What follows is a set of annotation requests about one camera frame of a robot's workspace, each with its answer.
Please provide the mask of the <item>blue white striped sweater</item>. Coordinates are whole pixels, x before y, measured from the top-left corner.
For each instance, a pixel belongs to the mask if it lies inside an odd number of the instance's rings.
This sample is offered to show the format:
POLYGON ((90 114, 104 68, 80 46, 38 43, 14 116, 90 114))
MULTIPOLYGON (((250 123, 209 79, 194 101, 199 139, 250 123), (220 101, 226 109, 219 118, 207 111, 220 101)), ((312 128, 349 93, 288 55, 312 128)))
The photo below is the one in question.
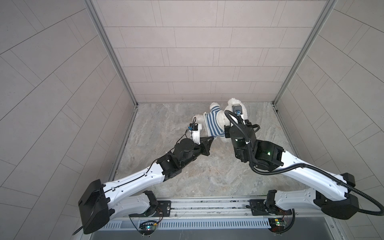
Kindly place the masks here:
POLYGON ((219 124, 217 117, 224 112, 218 103, 210 105, 210 112, 204 113, 204 120, 209 137, 224 137, 225 129, 219 124))

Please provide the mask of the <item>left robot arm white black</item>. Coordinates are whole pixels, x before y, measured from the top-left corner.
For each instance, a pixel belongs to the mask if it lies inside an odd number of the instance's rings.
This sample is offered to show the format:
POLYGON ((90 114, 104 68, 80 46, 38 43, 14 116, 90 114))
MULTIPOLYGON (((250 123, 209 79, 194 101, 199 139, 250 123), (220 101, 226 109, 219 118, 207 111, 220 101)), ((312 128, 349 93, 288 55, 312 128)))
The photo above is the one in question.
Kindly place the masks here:
POLYGON ((200 155, 209 156, 214 139, 203 137, 199 144, 182 139, 173 151, 135 174, 112 182, 102 183, 100 179, 91 182, 78 201, 80 229, 87 235, 123 215, 148 217, 155 213, 158 201, 147 188, 176 177, 200 155))

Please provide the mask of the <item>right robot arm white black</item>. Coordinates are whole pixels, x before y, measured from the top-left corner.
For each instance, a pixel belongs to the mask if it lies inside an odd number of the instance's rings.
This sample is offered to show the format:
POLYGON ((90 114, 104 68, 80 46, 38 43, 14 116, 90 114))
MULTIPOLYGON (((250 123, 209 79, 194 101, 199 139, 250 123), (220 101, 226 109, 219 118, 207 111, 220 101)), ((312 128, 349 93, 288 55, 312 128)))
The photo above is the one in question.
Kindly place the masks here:
POLYGON ((352 175, 323 171, 274 143, 259 141, 256 129, 258 126, 251 124, 225 127, 225 137, 231 139, 236 158, 249 163, 251 170, 259 175, 285 175, 308 186, 300 191, 270 190, 264 202, 267 213, 278 215, 284 211, 292 213, 294 209, 313 209, 348 220, 359 211, 357 197, 344 187, 354 181, 352 175))

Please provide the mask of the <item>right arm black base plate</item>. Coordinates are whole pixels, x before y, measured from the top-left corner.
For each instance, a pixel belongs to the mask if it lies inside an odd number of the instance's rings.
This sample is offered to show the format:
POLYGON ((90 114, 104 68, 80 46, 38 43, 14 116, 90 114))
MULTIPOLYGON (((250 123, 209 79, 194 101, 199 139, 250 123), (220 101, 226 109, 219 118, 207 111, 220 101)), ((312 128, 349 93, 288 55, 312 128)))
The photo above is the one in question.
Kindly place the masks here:
POLYGON ((251 210, 253 216, 292 215, 291 210, 284 211, 275 204, 268 203, 267 200, 250 200, 246 208, 251 210))

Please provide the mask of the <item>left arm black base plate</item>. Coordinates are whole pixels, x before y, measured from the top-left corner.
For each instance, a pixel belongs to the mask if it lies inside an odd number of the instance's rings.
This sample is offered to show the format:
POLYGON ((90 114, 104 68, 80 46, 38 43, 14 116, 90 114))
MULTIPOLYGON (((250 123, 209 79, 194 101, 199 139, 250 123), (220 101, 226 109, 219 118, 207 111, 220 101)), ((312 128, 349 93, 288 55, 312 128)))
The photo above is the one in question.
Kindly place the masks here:
POLYGON ((131 214, 130 217, 159 218, 169 217, 171 201, 159 201, 157 204, 150 204, 150 207, 143 214, 131 214))

